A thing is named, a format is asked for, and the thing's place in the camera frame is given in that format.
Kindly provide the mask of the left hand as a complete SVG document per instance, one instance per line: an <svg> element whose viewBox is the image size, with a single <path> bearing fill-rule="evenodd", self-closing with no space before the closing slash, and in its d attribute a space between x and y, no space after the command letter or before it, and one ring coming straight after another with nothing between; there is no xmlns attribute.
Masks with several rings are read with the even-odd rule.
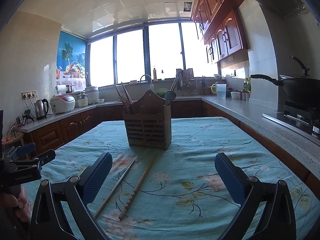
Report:
<svg viewBox="0 0 320 240"><path fill-rule="evenodd" d="M21 186L20 194L18 198L11 194L1 193L1 206L4 207L16 207L15 210L16 216L22 222L30 221L30 203L27 198L26 190L23 186Z"/></svg>

